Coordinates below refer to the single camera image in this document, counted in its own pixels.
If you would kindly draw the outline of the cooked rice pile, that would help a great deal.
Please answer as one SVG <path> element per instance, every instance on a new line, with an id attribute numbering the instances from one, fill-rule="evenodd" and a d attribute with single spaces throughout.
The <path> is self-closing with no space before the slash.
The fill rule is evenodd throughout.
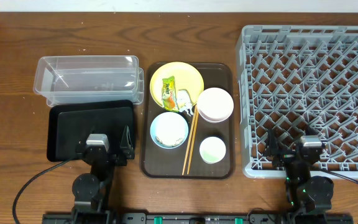
<path id="1" fill-rule="evenodd" d="M 162 147 L 166 148 L 177 147 L 183 142 L 182 138 L 159 138 L 158 136 L 156 136 L 155 139 Z"/>

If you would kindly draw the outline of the pink round bowl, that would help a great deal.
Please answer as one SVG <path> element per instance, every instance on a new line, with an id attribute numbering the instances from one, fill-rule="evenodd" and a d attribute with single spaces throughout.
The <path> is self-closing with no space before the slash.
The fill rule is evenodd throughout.
<path id="1" fill-rule="evenodd" d="M 198 111 L 209 123 L 220 123 L 227 120 L 234 111 L 232 96 L 222 88 L 208 88 L 198 97 Z"/>

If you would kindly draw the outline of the white tissue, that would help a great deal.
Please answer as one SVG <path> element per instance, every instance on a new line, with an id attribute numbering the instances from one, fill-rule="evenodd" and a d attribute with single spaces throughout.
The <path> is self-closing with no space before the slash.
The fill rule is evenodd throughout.
<path id="1" fill-rule="evenodd" d="M 177 93 L 177 104 L 179 112 L 186 112 L 188 116 L 193 116 L 192 111 L 193 103 L 190 99 L 190 96 L 186 90 L 178 90 Z"/>

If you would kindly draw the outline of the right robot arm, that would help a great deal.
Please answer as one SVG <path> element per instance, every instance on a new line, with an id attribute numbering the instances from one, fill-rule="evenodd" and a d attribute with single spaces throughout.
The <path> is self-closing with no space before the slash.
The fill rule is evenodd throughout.
<path id="1" fill-rule="evenodd" d="M 328 177 L 312 176 L 312 165 L 320 160 L 325 145 L 309 129 L 295 142 L 295 147 L 281 148 L 272 129 L 267 131 L 264 156 L 272 158 L 273 167 L 286 173 L 287 200 L 291 209 L 276 218 L 276 223 L 327 223 L 325 212 L 332 208 L 334 184 Z"/>

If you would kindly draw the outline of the white paper cup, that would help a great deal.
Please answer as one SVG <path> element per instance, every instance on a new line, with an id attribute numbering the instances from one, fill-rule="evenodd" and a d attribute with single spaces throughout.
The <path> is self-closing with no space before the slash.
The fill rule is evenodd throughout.
<path id="1" fill-rule="evenodd" d="M 226 155 L 226 145 L 218 137 L 208 137 L 200 144 L 200 156 L 207 164 L 215 164 Z"/>

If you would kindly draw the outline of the light blue bowl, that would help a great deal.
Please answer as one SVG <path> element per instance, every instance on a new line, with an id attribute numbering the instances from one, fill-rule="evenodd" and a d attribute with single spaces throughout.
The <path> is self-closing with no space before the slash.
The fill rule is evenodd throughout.
<path id="1" fill-rule="evenodd" d="M 181 146 L 187 139 L 188 133 L 189 127 L 186 119 L 182 115 L 174 112 L 164 112 L 158 115 L 150 125 L 150 137 L 158 147 L 164 149 L 174 149 L 176 147 L 162 147 L 156 141 L 156 136 L 158 136 L 159 138 L 182 138 L 183 142 L 178 145 Z"/>

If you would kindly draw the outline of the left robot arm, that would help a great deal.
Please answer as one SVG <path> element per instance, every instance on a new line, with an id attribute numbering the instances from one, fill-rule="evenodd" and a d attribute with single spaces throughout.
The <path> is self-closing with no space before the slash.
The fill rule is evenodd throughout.
<path id="1" fill-rule="evenodd" d="M 91 166 L 89 173 L 79 175 L 73 182 L 75 196 L 70 223 L 119 223 L 115 211 L 108 209 L 114 168 L 126 166 L 134 158 L 134 145 L 128 126 L 124 127 L 118 147 L 112 147 L 106 134 L 90 134 L 76 148 L 76 156 Z"/>

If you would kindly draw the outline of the green snack wrapper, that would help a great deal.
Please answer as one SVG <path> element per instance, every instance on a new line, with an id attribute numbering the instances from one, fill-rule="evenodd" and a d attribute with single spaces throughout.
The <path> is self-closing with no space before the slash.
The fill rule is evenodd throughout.
<path id="1" fill-rule="evenodd" d="M 162 104 L 167 111 L 178 112 L 174 76 L 162 79 Z"/>

